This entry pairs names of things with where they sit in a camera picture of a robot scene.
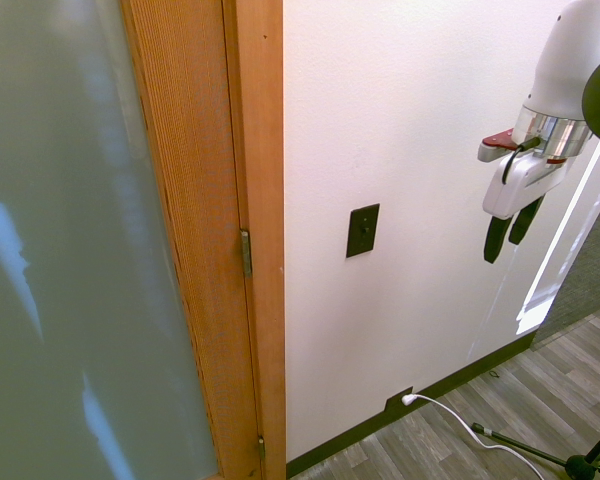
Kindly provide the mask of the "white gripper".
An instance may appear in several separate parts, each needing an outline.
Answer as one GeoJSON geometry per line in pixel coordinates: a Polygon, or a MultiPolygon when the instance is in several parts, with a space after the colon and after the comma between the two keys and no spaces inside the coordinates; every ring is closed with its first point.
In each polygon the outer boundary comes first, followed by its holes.
{"type": "Polygon", "coordinates": [[[499,257],[512,216],[519,212],[508,241],[519,245],[526,236],[548,191],[566,177],[566,162],[548,163],[534,155],[516,157],[510,165],[506,181],[502,178],[508,164],[503,159],[496,169],[483,200],[483,210],[491,215],[483,258],[494,263],[499,257]]]}

